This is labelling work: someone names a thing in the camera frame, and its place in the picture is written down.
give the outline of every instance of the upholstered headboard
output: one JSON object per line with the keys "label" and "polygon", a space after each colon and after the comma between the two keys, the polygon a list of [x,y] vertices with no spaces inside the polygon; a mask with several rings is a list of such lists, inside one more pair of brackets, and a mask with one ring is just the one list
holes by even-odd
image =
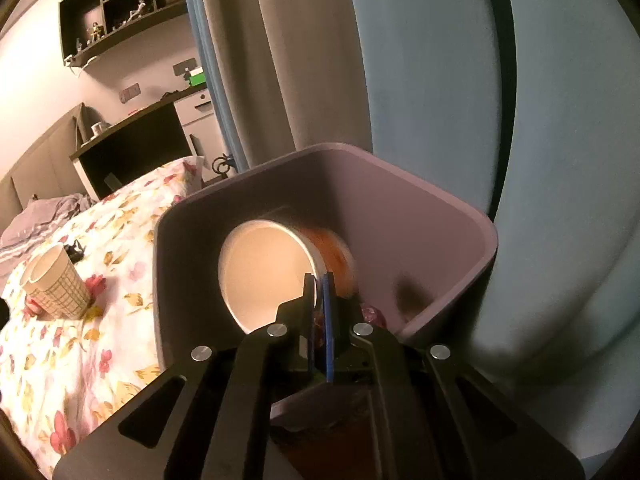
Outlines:
{"label": "upholstered headboard", "polygon": [[59,118],[18,159],[0,180],[0,234],[34,194],[54,198],[84,193],[84,186],[69,160],[87,139],[86,108],[80,103]]}

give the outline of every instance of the silver screw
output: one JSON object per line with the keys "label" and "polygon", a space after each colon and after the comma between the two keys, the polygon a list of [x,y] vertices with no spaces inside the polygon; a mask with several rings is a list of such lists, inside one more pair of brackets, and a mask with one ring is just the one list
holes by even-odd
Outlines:
{"label": "silver screw", "polygon": [[444,361],[444,359],[449,359],[451,356],[451,350],[444,345],[433,345],[431,347],[431,355],[434,359]]}
{"label": "silver screw", "polygon": [[213,350],[208,346],[196,346],[193,350],[191,350],[191,359],[194,361],[206,361],[213,354]]}
{"label": "silver screw", "polygon": [[283,325],[282,323],[274,323],[269,325],[267,329],[267,334],[271,337],[282,337],[287,333],[287,325]]}
{"label": "silver screw", "polygon": [[353,325],[353,333],[361,336],[371,335],[373,327],[369,323],[356,323]]}

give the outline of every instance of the wall shelf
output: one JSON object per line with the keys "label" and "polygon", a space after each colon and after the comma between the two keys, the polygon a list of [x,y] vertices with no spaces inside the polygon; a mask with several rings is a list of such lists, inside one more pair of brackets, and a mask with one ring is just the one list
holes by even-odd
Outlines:
{"label": "wall shelf", "polygon": [[[136,9],[139,0],[62,0],[60,2],[60,44],[62,57],[71,57],[70,66],[83,67],[89,59],[128,40],[148,28],[187,13],[185,0],[144,0],[147,12],[126,25],[115,28]],[[94,22],[106,32],[100,40],[76,50],[76,39],[86,45]]]}

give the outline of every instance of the desk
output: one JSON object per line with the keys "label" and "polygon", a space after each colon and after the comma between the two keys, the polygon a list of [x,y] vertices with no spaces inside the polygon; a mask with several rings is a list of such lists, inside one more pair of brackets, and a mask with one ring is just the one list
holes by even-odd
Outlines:
{"label": "desk", "polygon": [[122,185],[158,166],[188,155],[203,155],[203,179],[216,174],[211,163],[226,151],[206,83],[173,92],[137,111],[82,145],[70,156],[89,196],[111,193],[110,174]]}

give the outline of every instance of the floral bedsheet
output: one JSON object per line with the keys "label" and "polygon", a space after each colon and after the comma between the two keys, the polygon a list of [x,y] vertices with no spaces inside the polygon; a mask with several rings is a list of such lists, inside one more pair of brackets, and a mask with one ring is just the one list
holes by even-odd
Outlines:
{"label": "floral bedsheet", "polygon": [[201,157],[165,164],[72,218],[36,252],[78,240],[76,269],[92,305],[81,320],[47,320],[25,304],[24,263],[4,288],[11,311],[0,332],[0,408],[42,473],[159,373],[154,335],[154,227],[200,188]]}

